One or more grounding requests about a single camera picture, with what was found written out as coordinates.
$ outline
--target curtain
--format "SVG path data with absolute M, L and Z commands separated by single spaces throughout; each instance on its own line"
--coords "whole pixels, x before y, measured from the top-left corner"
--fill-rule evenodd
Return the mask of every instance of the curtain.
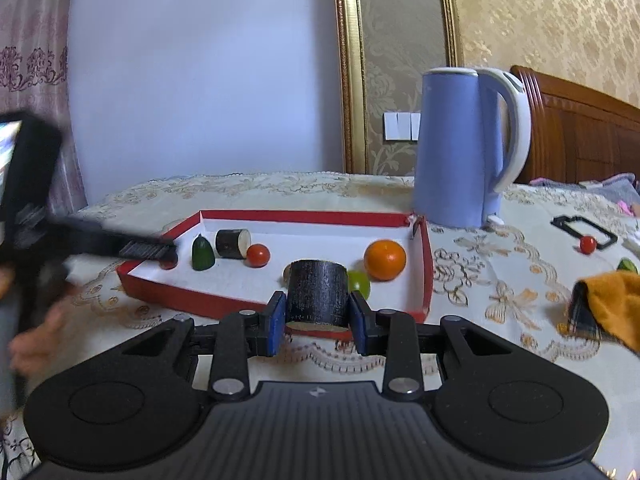
M 65 133 L 50 196 L 56 214 L 86 206 L 66 86 L 69 4 L 70 0 L 0 0 L 0 113 L 26 108 Z

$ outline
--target green cone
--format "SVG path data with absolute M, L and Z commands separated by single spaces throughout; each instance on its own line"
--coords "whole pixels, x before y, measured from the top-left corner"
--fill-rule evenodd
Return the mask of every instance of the green cone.
M 193 270 L 207 270 L 216 263 L 216 255 L 209 241 L 202 235 L 193 241 L 191 246 L 191 267 Z
M 638 269 L 636 269 L 636 266 L 629 258 L 622 258 L 616 270 L 629 270 L 636 274 L 638 273 Z

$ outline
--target cherry tomato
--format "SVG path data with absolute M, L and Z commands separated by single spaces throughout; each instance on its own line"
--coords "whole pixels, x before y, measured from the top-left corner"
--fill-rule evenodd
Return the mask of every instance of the cherry tomato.
M 252 267 L 264 267 L 270 258 L 271 253 L 265 245 L 253 244 L 246 250 L 246 260 Z
M 596 250 L 598 241 L 593 236 L 583 236 L 580 238 L 580 252 L 582 254 L 591 254 Z

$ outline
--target light switch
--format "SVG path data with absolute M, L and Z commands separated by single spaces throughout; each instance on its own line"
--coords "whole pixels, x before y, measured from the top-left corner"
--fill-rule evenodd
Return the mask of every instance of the light switch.
M 400 140 L 398 112 L 385 112 L 382 117 L 385 122 L 385 140 Z
M 411 114 L 411 140 L 418 140 L 420 134 L 420 112 Z
M 398 112 L 400 140 L 411 140 L 411 112 Z

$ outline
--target red tray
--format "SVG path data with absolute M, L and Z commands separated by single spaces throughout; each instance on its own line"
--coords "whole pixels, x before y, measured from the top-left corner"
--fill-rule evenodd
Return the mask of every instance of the red tray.
M 209 270 L 191 269 L 191 243 L 202 234 L 215 247 L 219 229 L 249 229 L 252 243 L 271 252 L 267 266 L 253 269 L 242 260 L 217 258 Z M 347 269 L 362 268 L 362 255 L 374 240 L 398 241 L 407 266 L 391 282 L 372 282 L 373 310 L 394 308 L 424 322 L 431 302 L 433 260 L 424 218 L 396 213 L 316 211 L 202 210 L 166 233 L 178 245 L 179 263 L 162 270 L 156 262 L 129 261 L 118 276 L 124 291 L 147 303 L 220 319 L 250 308 L 260 312 L 275 290 L 284 290 L 282 271 L 295 260 L 331 260 Z M 336 328 L 304 331 L 311 336 L 349 340 L 351 332 Z

